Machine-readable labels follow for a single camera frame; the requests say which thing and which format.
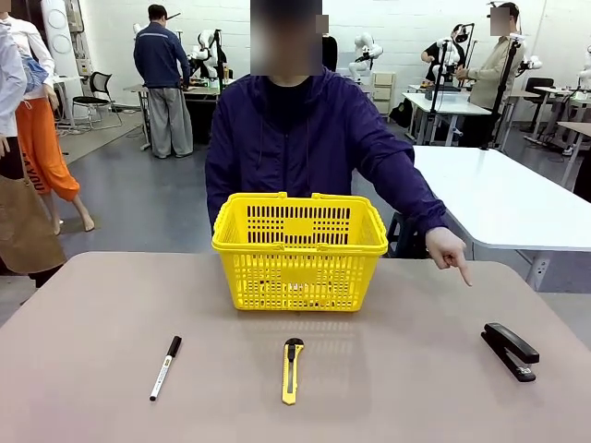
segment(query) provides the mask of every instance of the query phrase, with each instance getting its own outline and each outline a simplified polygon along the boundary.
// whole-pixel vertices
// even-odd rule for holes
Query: hand
[[[10,146],[8,146],[8,139],[6,136],[0,134],[0,159],[5,156],[6,152],[10,152]]]
[[[464,257],[465,243],[461,239],[447,228],[435,228],[427,233],[425,244],[439,269],[458,268],[465,284],[472,286]]]
[[[49,100],[52,110],[55,111],[59,107],[59,100],[57,100],[54,88],[49,85],[43,85],[43,90],[45,92],[45,98]]]
[[[468,80],[468,70],[465,68],[458,69],[455,73],[455,77],[458,80]]]

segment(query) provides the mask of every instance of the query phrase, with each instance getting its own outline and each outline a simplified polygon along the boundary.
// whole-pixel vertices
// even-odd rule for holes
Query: basket rim
[[[276,199],[276,200],[292,200],[292,201],[310,201],[310,199],[324,199],[331,201],[357,201],[365,203],[368,208],[371,223],[378,233],[381,244],[379,245],[328,245],[317,244],[315,247],[286,247],[284,243],[268,243],[268,244],[237,244],[226,243],[221,241],[220,232],[223,231],[227,220],[228,213],[233,204],[238,200],[257,200],[257,199]],[[373,207],[368,198],[361,196],[335,196],[329,194],[312,194],[311,198],[290,198],[286,192],[278,193],[236,193],[231,195],[227,201],[222,205],[218,217],[213,225],[213,238],[211,239],[211,246],[218,252],[247,252],[247,253],[275,253],[281,255],[355,255],[355,256],[380,256],[388,250],[388,239],[386,238],[386,227],[378,213],[378,210]]]

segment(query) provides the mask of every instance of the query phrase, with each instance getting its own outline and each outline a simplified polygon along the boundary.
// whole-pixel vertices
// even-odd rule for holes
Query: blue jacket
[[[216,108],[205,165],[211,225],[235,192],[351,195],[357,169],[420,233],[445,226],[445,206],[415,168],[413,147],[394,137],[353,81],[324,69],[313,78],[304,118],[284,134],[267,112],[263,80],[240,78]]]
[[[183,68],[183,80],[188,86],[190,69],[187,54],[178,37],[160,23],[153,21],[138,32],[133,57],[146,88],[180,88],[177,60]]]

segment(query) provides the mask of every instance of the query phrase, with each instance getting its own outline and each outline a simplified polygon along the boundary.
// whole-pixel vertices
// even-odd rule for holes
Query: yellow box cutter
[[[283,403],[295,404],[297,391],[297,357],[304,349],[301,339],[289,339],[283,348]]]

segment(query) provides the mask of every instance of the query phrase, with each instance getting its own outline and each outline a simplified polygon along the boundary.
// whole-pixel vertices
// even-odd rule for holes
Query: orange pants
[[[60,198],[72,201],[80,185],[64,162],[49,101],[34,99],[21,103],[17,127],[27,175],[37,193],[49,194],[53,190]]]

